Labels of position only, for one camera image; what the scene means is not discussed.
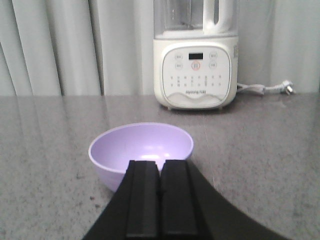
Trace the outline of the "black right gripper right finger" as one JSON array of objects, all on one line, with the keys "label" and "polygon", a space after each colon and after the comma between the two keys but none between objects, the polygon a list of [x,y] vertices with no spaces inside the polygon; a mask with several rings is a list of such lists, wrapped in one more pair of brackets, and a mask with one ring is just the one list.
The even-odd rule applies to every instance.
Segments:
[{"label": "black right gripper right finger", "polygon": [[163,240],[284,240],[232,205],[192,161],[166,160],[161,171]]}]

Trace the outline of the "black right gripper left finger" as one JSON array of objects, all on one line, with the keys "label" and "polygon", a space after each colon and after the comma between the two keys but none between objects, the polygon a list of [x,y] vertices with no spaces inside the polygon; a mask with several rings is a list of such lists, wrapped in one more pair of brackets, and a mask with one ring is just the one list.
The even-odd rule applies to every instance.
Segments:
[{"label": "black right gripper left finger", "polygon": [[131,160],[117,191],[85,240],[158,240],[160,176],[153,161]]}]

